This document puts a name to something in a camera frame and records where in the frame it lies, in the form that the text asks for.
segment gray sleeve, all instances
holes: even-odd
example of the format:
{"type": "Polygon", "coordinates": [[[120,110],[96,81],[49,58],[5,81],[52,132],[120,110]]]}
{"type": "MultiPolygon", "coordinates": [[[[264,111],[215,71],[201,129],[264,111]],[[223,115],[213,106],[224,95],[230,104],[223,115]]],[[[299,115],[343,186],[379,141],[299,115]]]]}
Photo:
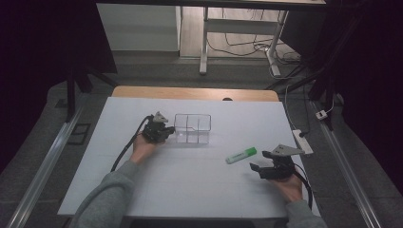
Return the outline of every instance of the gray sleeve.
{"type": "Polygon", "coordinates": [[[119,227],[134,192],[134,175],[139,168],[126,161],[117,171],[107,174],[84,199],[70,227],[119,227]]]}
{"type": "Polygon", "coordinates": [[[305,200],[290,202],[286,205],[289,222],[288,228],[326,228],[321,217],[315,216],[305,200]]]}

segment clear plastic container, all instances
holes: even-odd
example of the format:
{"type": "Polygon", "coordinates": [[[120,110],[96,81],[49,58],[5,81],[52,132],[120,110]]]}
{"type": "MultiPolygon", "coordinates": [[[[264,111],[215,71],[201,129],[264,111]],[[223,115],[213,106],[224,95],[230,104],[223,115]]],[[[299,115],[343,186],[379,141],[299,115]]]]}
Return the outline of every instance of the clear plastic container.
{"type": "Polygon", "coordinates": [[[208,143],[211,116],[206,114],[176,114],[177,143],[208,143]]]}

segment wooden edge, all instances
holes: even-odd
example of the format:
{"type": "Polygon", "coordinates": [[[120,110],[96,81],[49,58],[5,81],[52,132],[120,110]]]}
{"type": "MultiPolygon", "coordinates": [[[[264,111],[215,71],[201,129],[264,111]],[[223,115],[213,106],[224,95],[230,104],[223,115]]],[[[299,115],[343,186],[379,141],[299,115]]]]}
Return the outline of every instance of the wooden edge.
{"type": "Polygon", "coordinates": [[[272,90],[188,88],[188,87],[151,87],[151,86],[117,86],[112,97],[186,99],[245,102],[278,102],[278,95],[272,90]]]}

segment table leg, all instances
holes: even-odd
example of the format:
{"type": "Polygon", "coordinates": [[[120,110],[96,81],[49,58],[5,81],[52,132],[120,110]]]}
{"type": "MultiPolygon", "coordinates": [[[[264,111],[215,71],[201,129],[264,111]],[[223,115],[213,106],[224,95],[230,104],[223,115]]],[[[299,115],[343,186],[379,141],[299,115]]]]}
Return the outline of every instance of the table leg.
{"type": "Polygon", "coordinates": [[[266,50],[266,56],[270,63],[270,68],[272,69],[273,76],[278,77],[280,76],[276,59],[274,57],[276,51],[276,45],[278,43],[279,36],[281,35],[282,28],[284,26],[285,18],[287,17],[288,11],[281,11],[280,17],[278,19],[278,25],[276,27],[276,31],[273,34],[273,41],[272,45],[268,50],[266,50]]]}
{"type": "Polygon", "coordinates": [[[205,75],[207,73],[207,30],[208,30],[208,8],[204,8],[200,75],[205,75]]]}

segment hand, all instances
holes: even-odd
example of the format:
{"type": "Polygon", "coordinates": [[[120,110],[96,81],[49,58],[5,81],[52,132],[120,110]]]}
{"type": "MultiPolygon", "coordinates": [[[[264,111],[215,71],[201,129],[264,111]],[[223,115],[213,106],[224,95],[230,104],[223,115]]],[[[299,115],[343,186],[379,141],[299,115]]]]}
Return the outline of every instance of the hand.
{"type": "Polygon", "coordinates": [[[285,180],[270,180],[288,202],[302,200],[302,182],[293,174],[285,180]]]}
{"type": "Polygon", "coordinates": [[[158,144],[148,142],[140,133],[133,143],[133,154],[130,157],[132,162],[140,164],[148,158],[155,150],[158,144]]]}

